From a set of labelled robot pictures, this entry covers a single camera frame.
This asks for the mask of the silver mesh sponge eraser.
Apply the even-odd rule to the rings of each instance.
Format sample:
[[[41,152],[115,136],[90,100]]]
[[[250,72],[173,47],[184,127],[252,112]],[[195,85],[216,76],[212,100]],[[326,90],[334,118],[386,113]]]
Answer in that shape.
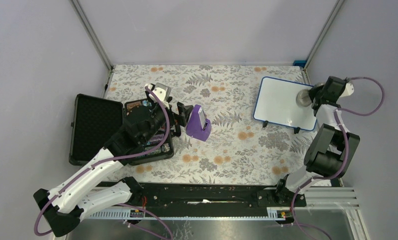
[[[302,89],[296,95],[296,103],[301,107],[309,107],[313,104],[315,88]]]

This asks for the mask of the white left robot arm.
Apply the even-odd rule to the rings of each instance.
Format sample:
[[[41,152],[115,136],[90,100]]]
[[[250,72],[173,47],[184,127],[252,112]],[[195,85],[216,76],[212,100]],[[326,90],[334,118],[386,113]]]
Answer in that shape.
[[[90,191],[122,167],[141,164],[141,158],[151,152],[145,149],[146,144],[160,130],[164,130],[167,139],[172,126],[187,127],[194,106],[179,102],[177,108],[177,114],[165,102],[132,108],[122,126],[87,164],[60,185],[37,190],[33,197],[40,212],[34,223],[34,234],[62,237],[91,214],[110,206],[125,203],[135,206],[143,201],[144,189],[133,177],[124,177],[96,193]]]

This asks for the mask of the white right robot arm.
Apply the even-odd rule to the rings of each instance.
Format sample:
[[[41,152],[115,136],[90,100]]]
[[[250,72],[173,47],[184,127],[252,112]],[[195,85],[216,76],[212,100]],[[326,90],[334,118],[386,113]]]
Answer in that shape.
[[[318,83],[298,93],[296,102],[302,107],[311,107],[313,115],[321,123],[305,153],[303,166],[278,181],[273,193],[278,205],[286,206],[312,185],[340,178],[346,173],[360,137],[346,128],[337,101],[353,92],[351,82],[329,76],[325,83]]]

